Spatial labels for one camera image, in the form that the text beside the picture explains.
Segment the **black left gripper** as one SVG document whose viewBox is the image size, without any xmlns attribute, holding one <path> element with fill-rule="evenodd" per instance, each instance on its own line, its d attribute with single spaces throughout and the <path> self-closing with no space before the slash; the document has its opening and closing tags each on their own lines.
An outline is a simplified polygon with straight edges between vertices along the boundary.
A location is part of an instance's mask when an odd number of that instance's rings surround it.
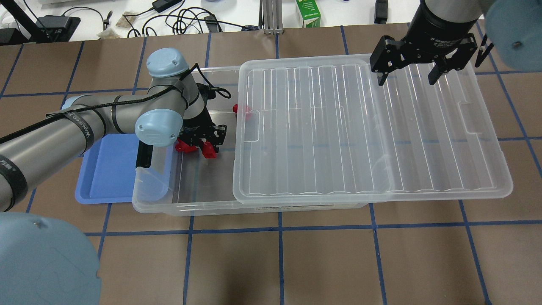
<svg viewBox="0 0 542 305">
<path fill-rule="evenodd" d="M 215 124 L 209 110 L 204 109 L 197 116 L 183 121 L 179 140 L 198 148 L 200 141 L 209 141 L 214 145 L 214 150 L 218 154 L 219 146 L 224 144 L 227 130 L 228 127 L 225 124 Z"/>
</svg>

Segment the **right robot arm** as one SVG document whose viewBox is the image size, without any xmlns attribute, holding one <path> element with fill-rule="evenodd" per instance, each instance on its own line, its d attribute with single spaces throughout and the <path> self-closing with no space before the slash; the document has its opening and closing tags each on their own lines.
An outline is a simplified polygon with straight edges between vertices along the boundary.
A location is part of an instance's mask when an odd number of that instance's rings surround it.
<svg viewBox="0 0 542 305">
<path fill-rule="evenodd" d="M 510 68 L 541 71 L 540 0 L 422 0 L 405 36 L 382 36 L 370 56 L 378 85 L 409 64 L 430 64 L 430 85 L 461 71 L 476 55 L 478 67 L 496 49 Z"/>
</svg>

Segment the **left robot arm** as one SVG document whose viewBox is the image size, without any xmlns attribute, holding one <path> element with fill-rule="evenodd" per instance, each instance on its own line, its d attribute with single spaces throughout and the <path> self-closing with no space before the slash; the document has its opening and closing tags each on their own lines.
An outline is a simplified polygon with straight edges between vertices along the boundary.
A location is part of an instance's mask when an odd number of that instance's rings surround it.
<svg viewBox="0 0 542 305">
<path fill-rule="evenodd" d="M 100 259 L 79 228 L 55 218 L 11 210 L 26 195 L 110 134 L 135 134 L 147 155 L 155 147 L 184 143 L 215 158 L 225 125 L 215 124 L 207 103 L 232 95 L 192 76 L 175 48 L 147 59 L 152 77 L 146 95 L 79 95 L 44 120 L 1 138 L 2 305 L 97 305 Z"/>
</svg>

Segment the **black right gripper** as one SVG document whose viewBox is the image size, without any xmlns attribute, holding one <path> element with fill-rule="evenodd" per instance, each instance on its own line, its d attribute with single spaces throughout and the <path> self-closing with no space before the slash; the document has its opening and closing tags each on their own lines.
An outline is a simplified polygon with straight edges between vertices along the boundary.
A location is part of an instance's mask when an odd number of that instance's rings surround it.
<svg viewBox="0 0 542 305">
<path fill-rule="evenodd" d="M 428 74 L 429 85 L 435 85 L 440 77 L 451 70 L 462 70 L 477 50 L 474 35 L 466 35 L 443 50 L 424 50 L 421 46 L 405 40 L 382 36 L 370 56 L 372 72 L 377 72 L 378 85 L 385 85 L 389 73 L 409 64 L 430 64 L 434 67 Z"/>
</svg>

